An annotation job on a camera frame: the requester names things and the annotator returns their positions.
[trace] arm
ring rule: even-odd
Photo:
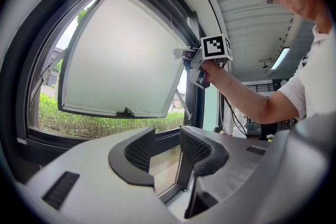
[[[265,97],[243,85],[214,61],[205,61],[202,68],[211,82],[237,109],[260,124],[295,118],[298,110],[282,93]]]

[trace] light fixture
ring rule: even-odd
[[[281,64],[282,60],[286,57],[287,53],[289,52],[289,48],[282,48],[282,51],[278,57],[278,59],[275,61],[275,63],[272,65],[271,70],[275,70],[278,68],[278,66]]]

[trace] sky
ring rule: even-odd
[[[85,9],[90,7],[95,1],[96,0],[93,0],[89,5],[85,7]],[[60,39],[56,44],[56,48],[60,49],[67,48],[76,28],[77,28],[77,17],[73,19],[73,21],[69,24],[68,28],[64,31],[63,35],[60,37]],[[180,84],[177,86],[177,89],[179,90],[180,93],[186,92],[186,84],[187,84],[187,72],[184,69],[180,78]]]

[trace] ceiling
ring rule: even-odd
[[[232,45],[232,74],[240,81],[290,78],[313,41],[313,22],[266,0],[217,0]],[[275,70],[283,46],[290,50]],[[263,69],[264,62],[269,67]]]

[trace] hedge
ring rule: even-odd
[[[109,119],[61,112],[57,100],[41,92],[39,101],[39,128],[44,131],[98,138],[131,129],[155,126],[156,132],[164,132],[183,124],[184,112],[170,112],[162,119]]]

